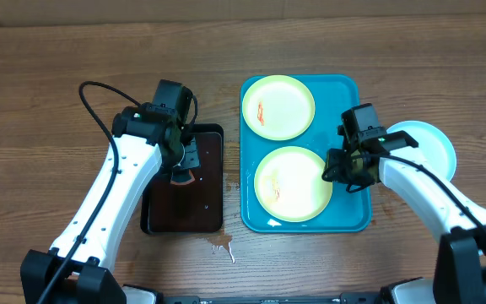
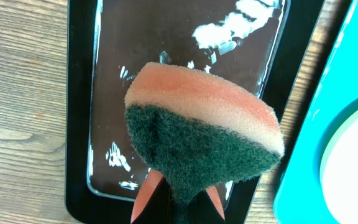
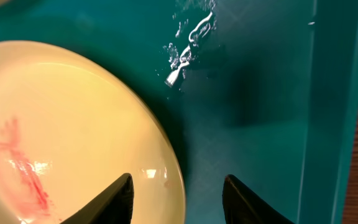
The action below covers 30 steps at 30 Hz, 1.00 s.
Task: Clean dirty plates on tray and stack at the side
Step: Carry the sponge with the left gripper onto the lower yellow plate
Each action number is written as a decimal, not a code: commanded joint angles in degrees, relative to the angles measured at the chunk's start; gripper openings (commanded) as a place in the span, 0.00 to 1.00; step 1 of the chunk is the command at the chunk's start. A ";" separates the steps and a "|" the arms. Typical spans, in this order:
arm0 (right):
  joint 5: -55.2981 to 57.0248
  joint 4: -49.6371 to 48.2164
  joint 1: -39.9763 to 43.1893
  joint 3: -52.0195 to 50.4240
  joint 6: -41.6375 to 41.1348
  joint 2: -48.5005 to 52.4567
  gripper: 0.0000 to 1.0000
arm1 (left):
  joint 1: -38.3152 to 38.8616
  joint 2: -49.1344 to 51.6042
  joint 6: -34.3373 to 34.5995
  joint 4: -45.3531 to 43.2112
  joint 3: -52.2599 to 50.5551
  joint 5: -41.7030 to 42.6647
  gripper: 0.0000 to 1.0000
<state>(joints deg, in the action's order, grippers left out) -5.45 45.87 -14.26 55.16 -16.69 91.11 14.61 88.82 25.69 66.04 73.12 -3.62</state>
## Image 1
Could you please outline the teal orange sponge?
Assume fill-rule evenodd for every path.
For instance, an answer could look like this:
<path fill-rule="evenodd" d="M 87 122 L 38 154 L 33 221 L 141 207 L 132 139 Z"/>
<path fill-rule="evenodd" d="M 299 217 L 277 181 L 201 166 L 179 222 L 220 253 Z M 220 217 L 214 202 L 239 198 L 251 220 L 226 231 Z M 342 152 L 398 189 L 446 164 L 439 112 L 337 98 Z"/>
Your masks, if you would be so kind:
<path fill-rule="evenodd" d="M 195 177 L 190 169 L 173 171 L 170 183 L 176 186 L 185 186 L 193 183 Z"/>

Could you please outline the light blue plate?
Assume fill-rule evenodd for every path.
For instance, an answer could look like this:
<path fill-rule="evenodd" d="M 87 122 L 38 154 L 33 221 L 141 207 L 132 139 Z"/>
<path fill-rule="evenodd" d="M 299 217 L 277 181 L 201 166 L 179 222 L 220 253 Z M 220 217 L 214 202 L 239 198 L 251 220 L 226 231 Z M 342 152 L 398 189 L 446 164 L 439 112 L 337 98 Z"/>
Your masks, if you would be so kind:
<path fill-rule="evenodd" d="M 452 180 L 457 167 L 456 151 L 441 130 L 421 121 L 398 122 L 387 129 L 388 133 L 398 131 L 405 131 L 414 138 L 432 168 L 448 181 Z"/>

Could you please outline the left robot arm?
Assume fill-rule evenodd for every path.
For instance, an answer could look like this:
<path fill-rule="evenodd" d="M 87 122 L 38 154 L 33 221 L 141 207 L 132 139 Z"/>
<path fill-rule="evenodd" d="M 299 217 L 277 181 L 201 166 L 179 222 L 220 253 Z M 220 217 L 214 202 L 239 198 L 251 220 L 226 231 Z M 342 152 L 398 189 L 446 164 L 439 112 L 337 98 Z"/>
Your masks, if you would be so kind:
<path fill-rule="evenodd" d="M 110 145 L 78 212 L 47 252 L 20 267 L 28 303 L 155 303 L 156 292 L 120 285 L 112 271 L 122 236 L 146 186 L 184 159 L 188 106 L 129 106 L 114 117 Z"/>

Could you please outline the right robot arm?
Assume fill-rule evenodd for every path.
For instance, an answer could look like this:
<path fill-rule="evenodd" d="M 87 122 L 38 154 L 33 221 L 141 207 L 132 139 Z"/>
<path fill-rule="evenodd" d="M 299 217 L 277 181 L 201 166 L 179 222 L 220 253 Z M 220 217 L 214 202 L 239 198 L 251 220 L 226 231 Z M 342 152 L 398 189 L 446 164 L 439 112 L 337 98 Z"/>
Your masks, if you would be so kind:
<path fill-rule="evenodd" d="M 436 173 L 418 142 L 383 128 L 346 135 L 327 151 L 326 182 L 356 193 L 376 183 L 392 190 L 436 237 L 433 279 L 413 279 L 381 290 L 384 303 L 486 303 L 486 209 Z"/>

